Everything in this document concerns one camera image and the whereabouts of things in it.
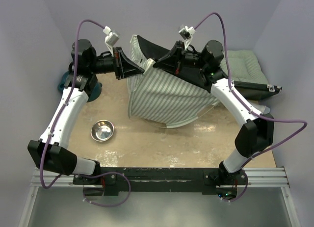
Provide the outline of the green striped pet tent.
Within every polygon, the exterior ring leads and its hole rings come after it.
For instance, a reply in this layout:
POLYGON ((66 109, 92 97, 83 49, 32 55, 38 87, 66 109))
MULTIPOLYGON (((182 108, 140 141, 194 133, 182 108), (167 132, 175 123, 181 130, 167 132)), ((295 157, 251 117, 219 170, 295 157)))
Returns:
POLYGON ((189 124, 219 104, 206 90, 154 68, 155 61, 144 55, 142 37, 133 35, 131 60, 144 69, 128 78, 128 117, 141 118, 164 128, 189 124))

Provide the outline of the black carrying case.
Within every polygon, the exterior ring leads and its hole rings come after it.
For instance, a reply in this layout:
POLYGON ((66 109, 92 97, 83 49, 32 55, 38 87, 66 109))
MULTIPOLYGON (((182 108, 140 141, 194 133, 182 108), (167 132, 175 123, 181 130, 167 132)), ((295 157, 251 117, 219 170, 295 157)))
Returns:
POLYGON ((251 101, 262 101, 280 93, 281 86, 234 81, 235 88, 251 101))

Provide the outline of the white plastic tube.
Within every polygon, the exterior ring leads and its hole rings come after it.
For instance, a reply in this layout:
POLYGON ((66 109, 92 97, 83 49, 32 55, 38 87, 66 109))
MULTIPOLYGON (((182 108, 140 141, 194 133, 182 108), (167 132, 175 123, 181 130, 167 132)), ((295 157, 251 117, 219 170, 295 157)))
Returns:
POLYGON ((270 113, 270 108, 265 105, 252 104, 257 110, 259 110, 263 115, 270 113))

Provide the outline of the green checked cushion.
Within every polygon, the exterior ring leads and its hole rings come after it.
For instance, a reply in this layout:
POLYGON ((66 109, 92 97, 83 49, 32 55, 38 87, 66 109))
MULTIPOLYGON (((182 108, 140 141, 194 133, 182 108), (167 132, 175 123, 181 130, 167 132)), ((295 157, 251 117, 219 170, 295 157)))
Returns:
POLYGON ((251 50, 228 50, 228 63, 233 81, 268 84, 258 59, 251 50))

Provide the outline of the steel pet bowl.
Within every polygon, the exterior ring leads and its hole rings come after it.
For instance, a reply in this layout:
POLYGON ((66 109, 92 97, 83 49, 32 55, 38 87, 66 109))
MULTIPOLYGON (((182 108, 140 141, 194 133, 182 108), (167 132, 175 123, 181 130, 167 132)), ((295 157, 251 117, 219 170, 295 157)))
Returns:
POLYGON ((105 142, 114 134, 115 128, 108 120, 99 120, 91 128, 91 137, 97 142, 105 142))

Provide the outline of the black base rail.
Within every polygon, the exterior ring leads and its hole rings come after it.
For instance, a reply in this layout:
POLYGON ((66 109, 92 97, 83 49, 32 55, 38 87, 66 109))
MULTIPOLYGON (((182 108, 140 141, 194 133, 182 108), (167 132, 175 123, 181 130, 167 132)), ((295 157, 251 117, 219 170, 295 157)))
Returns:
POLYGON ((202 193, 235 198, 237 186, 247 185, 243 170, 229 174, 221 168, 102 168, 101 177, 76 175, 75 185, 92 188, 88 195, 117 196, 120 192, 202 193))

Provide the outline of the aluminium frame rail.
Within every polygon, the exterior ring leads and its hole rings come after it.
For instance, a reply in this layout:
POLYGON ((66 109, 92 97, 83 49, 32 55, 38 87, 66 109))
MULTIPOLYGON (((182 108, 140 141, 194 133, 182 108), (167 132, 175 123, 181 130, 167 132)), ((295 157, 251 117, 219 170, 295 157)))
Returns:
POLYGON ((284 168, 246 168, 249 187, 289 187, 284 168))

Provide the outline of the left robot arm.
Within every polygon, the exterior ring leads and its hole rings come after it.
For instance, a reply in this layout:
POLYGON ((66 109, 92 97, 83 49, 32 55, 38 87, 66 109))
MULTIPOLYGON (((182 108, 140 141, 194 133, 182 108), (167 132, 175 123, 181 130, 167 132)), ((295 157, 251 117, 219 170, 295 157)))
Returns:
POLYGON ((102 178, 98 162, 76 156, 67 147, 76 119, 89 100, 98 79, 97 74, 115 73, 118 80, 143 74, 144 70, 115 47, 108 55, 97 55, 87 39, 72 45, 72 67, 64 83, 61 101, 38 140, 27 146, 36 167, 62 175, 83 174, 91 184, 102 178))

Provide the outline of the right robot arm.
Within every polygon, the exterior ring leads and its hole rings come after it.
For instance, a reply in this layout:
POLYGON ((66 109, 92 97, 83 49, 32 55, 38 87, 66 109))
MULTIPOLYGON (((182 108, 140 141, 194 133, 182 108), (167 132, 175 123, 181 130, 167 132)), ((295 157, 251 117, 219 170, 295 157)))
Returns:
POLYGON ((220 68, 223 58, 223 46, 216 40, 208 41, 201 52, 186 51, 184 43, 177 41, 154 67, 205 89, 236 119, 240 131, 235 139, 235 149, 221 163, 218 173, 222 183, 230 184, 250 157, 273 143, 274 123, 270 114, 263 115, 229 82, 220 68))

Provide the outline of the teal pet feeder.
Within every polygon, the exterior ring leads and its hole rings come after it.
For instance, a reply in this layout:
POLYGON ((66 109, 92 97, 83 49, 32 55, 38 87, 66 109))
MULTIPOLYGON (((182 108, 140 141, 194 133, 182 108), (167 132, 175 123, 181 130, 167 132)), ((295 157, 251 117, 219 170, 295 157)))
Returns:
MULTIPOLYGON (((59 92, 62 93, 64 88, 72 87, 73 76, 74 73, 66 72, 63 74, 57 87, 59 92)), ((74 88, 84 91, 89 97, 88 102, 96 100, 102 92, 102 84, 98 82, 94 73, 87 73, 85 75, 77 74, 74 88)))

